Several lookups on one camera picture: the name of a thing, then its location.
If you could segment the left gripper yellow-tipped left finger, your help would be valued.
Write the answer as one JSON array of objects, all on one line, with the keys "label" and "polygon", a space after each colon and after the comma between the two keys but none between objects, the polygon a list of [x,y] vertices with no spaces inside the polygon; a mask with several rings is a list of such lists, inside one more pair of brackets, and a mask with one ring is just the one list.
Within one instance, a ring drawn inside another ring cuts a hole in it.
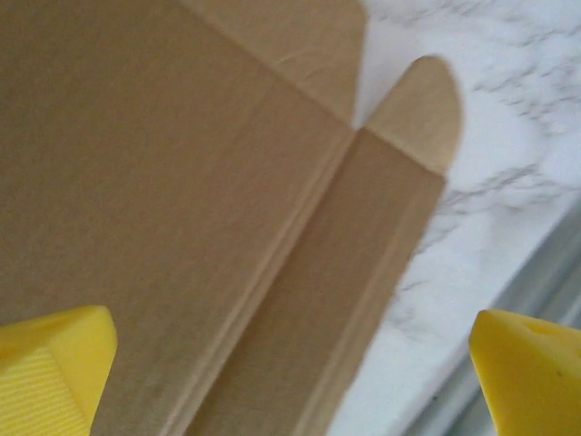
[{"label": "left gripper yellow-tipped left finger", "polygon": [[116,350],[104,306],[0,326],[0,436],[90,436]]}]

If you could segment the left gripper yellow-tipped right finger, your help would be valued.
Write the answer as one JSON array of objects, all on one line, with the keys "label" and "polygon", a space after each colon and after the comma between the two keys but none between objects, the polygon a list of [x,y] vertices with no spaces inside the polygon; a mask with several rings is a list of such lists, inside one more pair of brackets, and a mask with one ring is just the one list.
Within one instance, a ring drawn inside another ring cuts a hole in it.
[{"label": "left gripper yellow-tipped right finger", "polygon": [[581,436],[581,331],[478,313],[469,354],[497,436]]}]

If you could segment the brown cardboard paper box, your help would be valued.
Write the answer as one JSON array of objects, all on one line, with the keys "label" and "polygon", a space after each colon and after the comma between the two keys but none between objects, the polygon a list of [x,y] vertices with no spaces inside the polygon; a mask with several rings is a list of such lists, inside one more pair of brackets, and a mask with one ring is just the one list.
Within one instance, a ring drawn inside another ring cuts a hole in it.
[{"label": "brown cardboard paper box", "polygon": [[444,189],[424,55],[360,0],[0,0],[0,326],[106,307],[90,436],[327,436]]}]

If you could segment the aluminium rail frame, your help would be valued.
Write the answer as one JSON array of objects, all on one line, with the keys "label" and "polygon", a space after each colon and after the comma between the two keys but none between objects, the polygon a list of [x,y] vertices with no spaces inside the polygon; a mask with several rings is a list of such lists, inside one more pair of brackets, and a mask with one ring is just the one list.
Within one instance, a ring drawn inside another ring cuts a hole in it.
[{"label": "aluminium rail frame", "polygon": [[[581,327],[581,195],[493,306]],[[466,342],[401,436],[497,436]]]}]

